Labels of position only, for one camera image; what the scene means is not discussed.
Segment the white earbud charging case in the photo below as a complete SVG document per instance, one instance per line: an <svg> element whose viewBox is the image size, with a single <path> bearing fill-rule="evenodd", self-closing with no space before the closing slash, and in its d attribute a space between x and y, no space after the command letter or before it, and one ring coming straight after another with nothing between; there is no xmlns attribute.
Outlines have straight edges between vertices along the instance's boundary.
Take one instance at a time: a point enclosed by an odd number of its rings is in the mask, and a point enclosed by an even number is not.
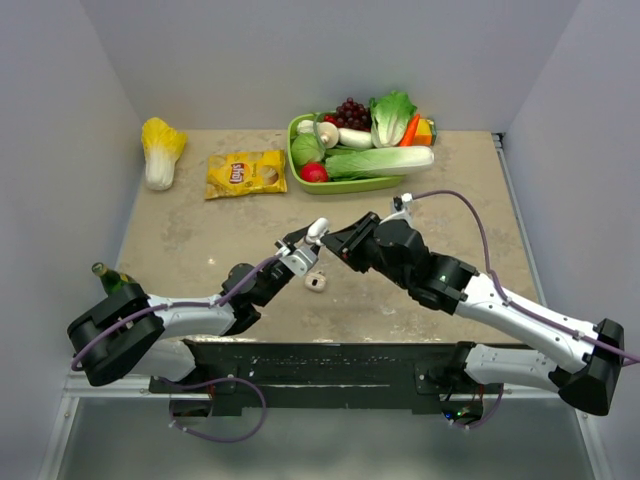
<svg viewBox="0 0 640 480"><path fill-rule="evenodd" d="M329 226L327 218L317 219L308 227L304 241L309 245L319 245L322 237L329 231Z"/></svg>

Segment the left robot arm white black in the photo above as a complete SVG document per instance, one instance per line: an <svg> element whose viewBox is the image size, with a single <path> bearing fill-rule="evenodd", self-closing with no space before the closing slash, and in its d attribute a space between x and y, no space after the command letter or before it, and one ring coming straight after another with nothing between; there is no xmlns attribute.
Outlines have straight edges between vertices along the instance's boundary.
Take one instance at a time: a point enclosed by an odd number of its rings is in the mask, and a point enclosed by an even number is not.
<svg viewBox="0 0 640 480"><path fill-rule="evenodd" d="M72 370L83 372L94 387L136 373L165 377L185 392L200 390L207 368L183 337L225 337L249 329L260 319L260 308L315 266L328 227L319 218L287 234L277 241L274 256L257 266L235 265L221 292L209 297L162 297L137 283L123 284L69 325Z"/></svg>

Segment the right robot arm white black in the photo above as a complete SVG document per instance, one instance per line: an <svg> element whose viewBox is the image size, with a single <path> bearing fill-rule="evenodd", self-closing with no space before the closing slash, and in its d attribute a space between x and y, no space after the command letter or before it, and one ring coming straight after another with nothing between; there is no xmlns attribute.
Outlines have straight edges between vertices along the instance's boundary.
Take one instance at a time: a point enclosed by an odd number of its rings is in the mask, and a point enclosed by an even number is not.
<svg viewBox="0 0 640 480"><path fill-rule="evenodd" d="M352 270L375 270L423 307L474 320L522 342L523 349L463 343L442 374L459 393L477 384L515 384L556 393L585 413L608 415L622 370L624 329L554 312L455 257L432 252L404 219L369 213L321 244Z"/></svg>

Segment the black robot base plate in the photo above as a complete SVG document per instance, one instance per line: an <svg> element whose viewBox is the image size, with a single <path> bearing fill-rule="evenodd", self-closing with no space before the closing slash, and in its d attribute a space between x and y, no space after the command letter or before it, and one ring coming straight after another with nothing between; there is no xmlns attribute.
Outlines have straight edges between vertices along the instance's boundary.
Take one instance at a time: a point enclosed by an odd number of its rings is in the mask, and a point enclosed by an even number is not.
<svg viewBox="0 0 640 480"><path fill-rule="evenodd" d="M483 401L500 392L466 376L470 343L189 343L196 368L154 394L193 394L211 414L244 408L409 410L476 420Z"/></svg>

